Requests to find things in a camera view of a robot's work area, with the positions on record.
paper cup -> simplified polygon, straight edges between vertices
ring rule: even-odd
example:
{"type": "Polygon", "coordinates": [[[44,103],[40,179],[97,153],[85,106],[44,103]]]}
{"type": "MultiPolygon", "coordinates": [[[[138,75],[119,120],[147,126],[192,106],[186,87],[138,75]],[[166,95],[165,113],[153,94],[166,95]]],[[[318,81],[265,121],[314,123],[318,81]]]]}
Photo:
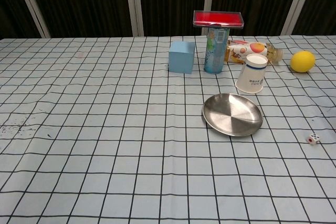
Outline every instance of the paper cup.
{"type": "Polygon", "coordinates": [[[246,93],[258,93],[262,90],[268,59],[259,54],[246,56],[243,68],[236,81],[237,89],[246,93]]]}

white die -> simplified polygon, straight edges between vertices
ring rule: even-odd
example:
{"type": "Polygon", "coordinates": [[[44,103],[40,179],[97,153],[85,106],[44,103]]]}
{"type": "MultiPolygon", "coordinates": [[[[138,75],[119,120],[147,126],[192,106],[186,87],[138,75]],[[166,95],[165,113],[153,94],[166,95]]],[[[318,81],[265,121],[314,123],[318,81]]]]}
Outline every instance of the white die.
{"type": "Polygon", "coordinates": [[[317,136],[315,133],[311,134],[308,138],[307,138],[307,142],[311,145],[315,145],[317,144],[317,142],[320,141],[320,137],[317,136]]]}

yellow lemon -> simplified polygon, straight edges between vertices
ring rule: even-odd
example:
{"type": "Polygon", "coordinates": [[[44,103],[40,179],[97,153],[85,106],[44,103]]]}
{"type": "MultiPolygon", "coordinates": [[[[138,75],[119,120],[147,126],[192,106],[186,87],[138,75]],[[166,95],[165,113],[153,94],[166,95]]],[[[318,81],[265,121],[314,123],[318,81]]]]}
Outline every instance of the yellow lemon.
{"type": "Polygon", "coordinates": [[[309,51],[300,51],[293,55],[290,60],[290,67],[299,73],[310,70],[315,64],[315,57],[309,51]]]}

light blue cube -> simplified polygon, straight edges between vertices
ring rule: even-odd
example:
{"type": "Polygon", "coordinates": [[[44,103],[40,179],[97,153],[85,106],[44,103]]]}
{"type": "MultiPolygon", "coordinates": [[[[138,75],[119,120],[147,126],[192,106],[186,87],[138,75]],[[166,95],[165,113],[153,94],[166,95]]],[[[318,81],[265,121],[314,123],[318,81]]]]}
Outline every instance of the light blue cube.
{"type": "Polygon", "coordinates": [[[169,50],[169,71],[191,73],[194,65],[195,43],[174,41],[169,50]]]}

metal plate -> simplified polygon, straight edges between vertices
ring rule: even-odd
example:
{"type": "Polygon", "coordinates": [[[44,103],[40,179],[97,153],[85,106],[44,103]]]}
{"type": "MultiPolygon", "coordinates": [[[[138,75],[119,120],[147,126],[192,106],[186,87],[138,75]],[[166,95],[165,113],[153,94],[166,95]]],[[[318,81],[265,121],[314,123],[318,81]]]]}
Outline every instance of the metal plate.
{"type": "Polygon", "coordinates": [[[247,136],[262,125],[259,108],[239,94],[216,94],[203,105],[203,116],[215,130],[230,136],[247,136]]]}

